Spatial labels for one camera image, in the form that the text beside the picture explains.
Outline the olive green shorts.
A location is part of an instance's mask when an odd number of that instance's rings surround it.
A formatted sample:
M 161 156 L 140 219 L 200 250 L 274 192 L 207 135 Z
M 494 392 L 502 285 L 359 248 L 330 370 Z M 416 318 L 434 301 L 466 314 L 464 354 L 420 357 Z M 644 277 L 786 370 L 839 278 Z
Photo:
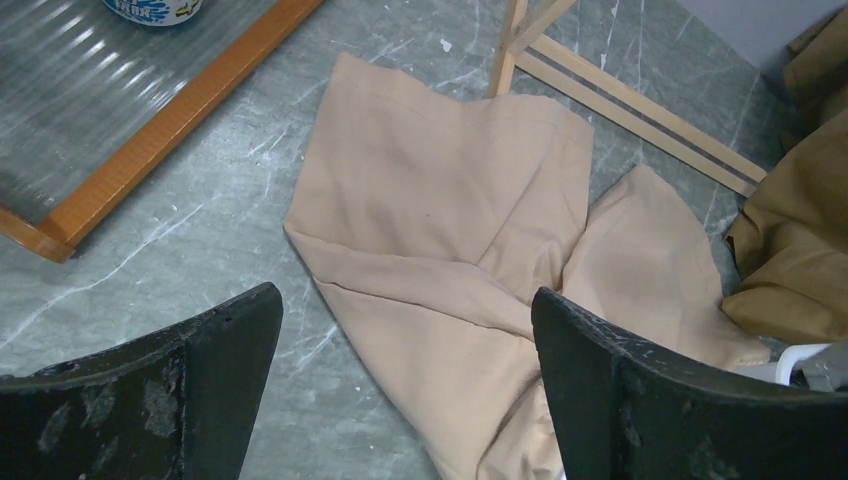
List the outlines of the olive green shorts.
M 799 363 L 810 390 L 819 392 L 847 391 L 847 342 L 831 344 L 821 352 Z

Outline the tan brown shorts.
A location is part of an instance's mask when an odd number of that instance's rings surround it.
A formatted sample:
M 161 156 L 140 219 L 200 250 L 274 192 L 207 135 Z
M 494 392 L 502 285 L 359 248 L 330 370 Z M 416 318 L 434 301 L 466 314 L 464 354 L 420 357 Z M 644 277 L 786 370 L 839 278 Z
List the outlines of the tan brown shorts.
M 847 13 L 786 65 L 807 134 L 759 183 L 726 234 L 741 283 L 722 309 L 787 344 L 847 337 Z

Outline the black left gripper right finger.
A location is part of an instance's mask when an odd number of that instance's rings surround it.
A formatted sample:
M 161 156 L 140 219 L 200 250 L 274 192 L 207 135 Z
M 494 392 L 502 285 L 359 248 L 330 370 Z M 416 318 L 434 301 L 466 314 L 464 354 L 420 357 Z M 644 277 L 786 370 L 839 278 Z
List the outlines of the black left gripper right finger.
M 847 396 L 718 369 L 542 288 L 531 318 L 570 479 L 843 479 Z

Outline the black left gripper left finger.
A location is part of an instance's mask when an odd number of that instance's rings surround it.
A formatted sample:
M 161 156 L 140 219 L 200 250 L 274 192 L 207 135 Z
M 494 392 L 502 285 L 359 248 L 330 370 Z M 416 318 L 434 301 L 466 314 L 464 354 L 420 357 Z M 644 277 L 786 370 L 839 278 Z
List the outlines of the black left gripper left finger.
M 118 346 L 1 379 L 5 479 L 236 479 L 284 315 L 260 284 Z

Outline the beige shorts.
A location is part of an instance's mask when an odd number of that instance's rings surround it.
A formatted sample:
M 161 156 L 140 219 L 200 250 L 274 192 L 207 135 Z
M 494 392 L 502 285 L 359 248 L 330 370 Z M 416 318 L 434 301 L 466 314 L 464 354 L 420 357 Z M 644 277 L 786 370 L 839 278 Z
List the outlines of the beige shorts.
M 769 349 L 719 308 L 702 223 L 638 165 L 589 199 L 593 129 L 558 102 L 461 103 L 339 55 L 285 230 L 445 479 L 560 479 L 531 303 L 542 287 L 702 363 Z

